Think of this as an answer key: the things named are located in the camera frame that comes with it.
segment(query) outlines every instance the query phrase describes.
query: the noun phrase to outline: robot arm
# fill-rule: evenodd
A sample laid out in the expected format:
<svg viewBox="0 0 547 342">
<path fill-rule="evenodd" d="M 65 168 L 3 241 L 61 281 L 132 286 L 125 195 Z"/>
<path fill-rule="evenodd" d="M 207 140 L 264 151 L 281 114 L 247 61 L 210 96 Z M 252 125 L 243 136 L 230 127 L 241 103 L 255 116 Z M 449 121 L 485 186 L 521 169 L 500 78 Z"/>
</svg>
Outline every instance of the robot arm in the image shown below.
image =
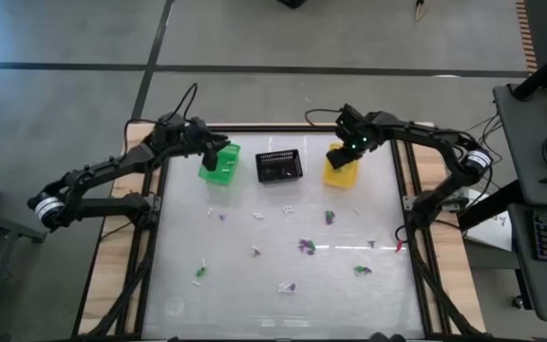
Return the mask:
<svg viewBox="0 0 547 342">
<path fill-rule="evenodd" d="M 109 157 L 108 161 L 67 172 L 29 199 L 28 207 L 51 231 L 67 227 L 76 219 L 115 215 L 126 216 L 135 225 L 147 228 L 155 220 L 150 215 L 151 205 L 141 194 L 121 199 L 83 199 L 85 192 L 130 173 L 155 170 L 171 157 L 203 154 L 202 164 L 214 170 L 217 152 L 229 143 L 227 136 L 212 133 L 199 118 L 186 122 L 179 115 L 166 114 L 138 146 L 121 157 Z"/>
<path fill-rule="evenodd" d="M 343 146 L 327 153 L 333 168 L 362 158 L 388 140 L 416 143 L 438 150 L 450 171 L 449 176 L 432 191 L 424 191 L 414 201 L 409 220 L 416 227 L 428 227 L 441 212 L 441 204 L 464 186 L 477 183 L 491 166 L 491 157 L 467 134 L 398 120 L 384 111 L 360 114 L 345 104 L 336 120 L 335 133 Z M 454 148 L 467 153 L 459 160 Z"/>
</svg>

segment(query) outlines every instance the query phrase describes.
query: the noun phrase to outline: chair wheel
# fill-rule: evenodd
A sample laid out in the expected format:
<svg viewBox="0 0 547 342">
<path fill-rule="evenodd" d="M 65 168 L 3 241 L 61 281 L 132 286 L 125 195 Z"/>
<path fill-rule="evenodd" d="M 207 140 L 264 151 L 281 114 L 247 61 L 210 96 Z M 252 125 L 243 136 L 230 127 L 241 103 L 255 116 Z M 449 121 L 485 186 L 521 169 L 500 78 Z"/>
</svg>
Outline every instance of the chair wheel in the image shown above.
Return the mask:
<svg viewBox="0 0 547 342">
<path fill-rule="evenodd" d="M 512 306 L 517 309 L 524 309 L 523 301 L 522 301 L 522 295 L 517 295 L 512 299 Z"/>
</svg>

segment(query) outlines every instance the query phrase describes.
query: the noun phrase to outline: gray floor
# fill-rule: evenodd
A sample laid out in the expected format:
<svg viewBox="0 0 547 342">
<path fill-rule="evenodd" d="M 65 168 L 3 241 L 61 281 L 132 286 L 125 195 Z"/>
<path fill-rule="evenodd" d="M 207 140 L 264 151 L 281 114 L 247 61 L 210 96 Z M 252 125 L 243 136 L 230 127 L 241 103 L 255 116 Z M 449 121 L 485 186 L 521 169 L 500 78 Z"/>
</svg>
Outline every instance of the gray floor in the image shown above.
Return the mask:
<svg viewBox="0 0 547 342">
<path fill-rule="evenodd" d="M 417 25 L 412 4 L 308 0 L 292 11 L 274 0 L 177 0 L 159 63 L 525 69 L 514 0 L 433 2 Z M 0 62 L 145 64 L 163 5 L 0 0 Z M 0 214 L 38 225 L 25 206 L 29 196 L 70 168 L 119 153 L 141 77 L 126 71 L 0 70 Z M 305 109 L 350 103 L 365 112 L 383 109 L 402 119 L 465 129 L 495 113 L 493 86 L 519 81 L 156 73 L 143 117 L 170 110 L 198 82 L 191 114 L 211 123 L 301 122 Z M 481 127 L 472 133 L 480 134 Z M 505 158 L 494 177 L 504 185 L 515 174 L 502 132 L 489 142 Z M 86 220 L 50 235 L 42 246 L 18 246 L 0 298 L 0 334 L 23 341 L 69 336 L 100 224 Z M 511 271 L 478 269 L 474 278 L 489 332 L 547 336 L 547 323 L 508 307 L 508 298 L 518 293 Z"/>
</svg>

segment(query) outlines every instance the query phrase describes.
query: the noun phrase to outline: wooden board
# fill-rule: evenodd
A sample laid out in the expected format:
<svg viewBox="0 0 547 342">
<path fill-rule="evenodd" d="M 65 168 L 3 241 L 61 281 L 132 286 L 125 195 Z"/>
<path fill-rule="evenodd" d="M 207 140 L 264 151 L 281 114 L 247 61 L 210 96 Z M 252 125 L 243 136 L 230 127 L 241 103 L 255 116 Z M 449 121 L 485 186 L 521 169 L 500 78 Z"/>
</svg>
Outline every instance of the wooden board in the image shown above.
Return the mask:
<svg viewBox="0 0 547 342">
<path fill-rule="evenodd" d="M 128 146 L 132 147 L 139 144 L 142 138 L 151 131 L 151 128 L 152 125 L 150 123 L 131 124 L 128 127 Z M 404 146 L 401 145 L 399 150 L 401 151 L 401 158 L 403 160 L 407 189 L 412 191 Z M 446 177 L 442 157 L 432 148 L 415 146 L 414 150 L 422 188 L 424 190 L 432 189 Z M 118 179 L 114 182 L 111 195 L 113 197 L 122 197 L 129 192 L 140 192 L 142 180 L 143 176 L 138 174 Z M 152 189 L 155 190 L 158 181 L 159 171 L 156 172 L 152 180 Z M 440 219 L 457 224 L 457 219 L 454 215 L 441 215 Z M 104 222 L 103 234 L 126 222 L 125 218 L 107 218 Z M 476 296 L 467 255 L 463 247 L 461 232 L 442 224 L 432 225 L 431 231 L 444 290 L 449 294 L 460 312 L 462 312 L 469 322 L 475 328 L 484 332 L 481 307 Z M 97 251 L 94 269 L 89 279 L 90 283 L 82 312 L 79 334 L 87 333 L 94 328 L 118 297 L 123 286 L 132 235 L 133 226 L 130 225 L 101 242 Z M 130 305 L 127 320 L 129 330 L 132 330 L 134 318 L 136 317 L 139 288 L 134 293 L 133 301 Z M 435 332 L 439 332 L 440 322 L 438 321 L 435 301 L 431 293 L 427 295 L 427 298 L 430 303 L 430 315 L 434 330 Z"/>
<path fill-rule="evenodd" d="M 406 190 L 408 195 L 412 196 L 414 195 L 414 189 L 408 171 L 405 146 L 402 142 L 398 144 L 403 170 L 405 171 Z M 417 163 L 422 190 L 434 189 L 446 178 L 443 157 L 438 151 L 429 147 L 413 145 L 413 150 L 415 152 L 415 162 Z M 438 219 L 458 224 L 457 216 L 454 214 L 442 213 Z M 479 304 L 476 289 L 474 288 L 474 280 L 472 279 L 472 272 L 470 271 L 470 265 L 465 254 L 462 233 L 456 228 L 440 223 L 432 224 L 430 230 L 444 291 L 470 324 L 479 331 L 485 332 L 481 305 Z M 424 260 L 427 260 L 423 250 L 423 236 L 420 232 L 418 232 L 417 238 L 422 257 Z M 438 317 L 438 309 L 436 308 L 435 300 L 429 287 L 427 285 L 425 287 L 430 316 L 432 318 L 432 327 L 434 332 L 440 332 L 441 324 Z M 452 331 L 453 333 L 459 333 L 453 324 Z"/>
<path fill-rule="evenodd" d="M 131 124 L 128 127 L 128 148 L 138 145 L 151 132 L 150 123 Z M 111 196 L 121 198 L 131 192 L 142 189 L 142 174 L 131 174 L 114 181 Z M 160 170 L 156 170 L 151 181 L 151 190 L 155 192 L 160 181 Z M 126 224 L 125 217 L 111 217 L 104 220 L 102 235 Z M 141 254 L 145 248 L 148 232 L 141 238 Z M 104 239 L 98 248 L 94 268 L 90 278 L 84 312 L 80 322 L 79 334 L 88 333 L 100 322 L 122 291 L 123 280 L 130 254 L 134 225 L 130 224 L 121 231 Z M 141 285 L 132 295 L 127 327 L 132 330 L 136 317 L 138 294 Z"/>
</svg>

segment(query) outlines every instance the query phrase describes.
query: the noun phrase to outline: white label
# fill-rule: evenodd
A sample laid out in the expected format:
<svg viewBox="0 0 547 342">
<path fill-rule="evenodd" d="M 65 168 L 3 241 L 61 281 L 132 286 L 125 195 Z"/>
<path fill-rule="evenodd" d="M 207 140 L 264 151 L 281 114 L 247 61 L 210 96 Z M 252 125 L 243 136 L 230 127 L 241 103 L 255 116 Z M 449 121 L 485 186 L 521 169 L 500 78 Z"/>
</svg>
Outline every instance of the white label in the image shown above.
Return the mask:
<svg viewBox="0 0 547 342">
<path fill-rule="evenodd" d="M 488 163 L 483 158 L 478 156 L 467 156 L 467 159 L 469 159 L 472 162 L 479 163 L 484 168 L 486 168 L 486 166 L 488 165 Z"/>
</svg>

